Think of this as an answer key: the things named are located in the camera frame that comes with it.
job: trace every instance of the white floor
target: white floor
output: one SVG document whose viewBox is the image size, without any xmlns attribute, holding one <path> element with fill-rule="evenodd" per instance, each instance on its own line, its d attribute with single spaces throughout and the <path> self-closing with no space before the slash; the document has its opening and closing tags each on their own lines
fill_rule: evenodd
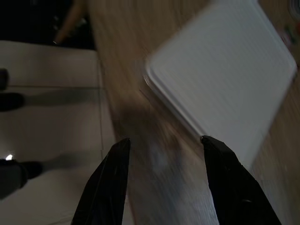
<svg viewBox="0 0 300 225">
<path fill-rule="evenodd" d="M 70 224 L 88 178 L 114 143 L 98 65 L 94 51 L 0 41 L 7 92 L 27 100 L 0 113 L 0 157 L 43 161 L 49 169 L 0 202 L 3 224 Z M 124 217 L 132 224 L 128 205 Z"/>
</svg>

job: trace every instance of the white container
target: white container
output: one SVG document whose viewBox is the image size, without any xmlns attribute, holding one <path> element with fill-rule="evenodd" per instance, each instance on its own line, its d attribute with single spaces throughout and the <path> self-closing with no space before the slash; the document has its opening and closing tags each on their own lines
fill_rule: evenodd
<svg viewBox="0 0 300 225">
<path fill-rule="evenodd" d="M 209 5 L 147 61 L 147 83 L 196 135 L 249 169 L 296 72 L 257 1 Z"/>
</svg>

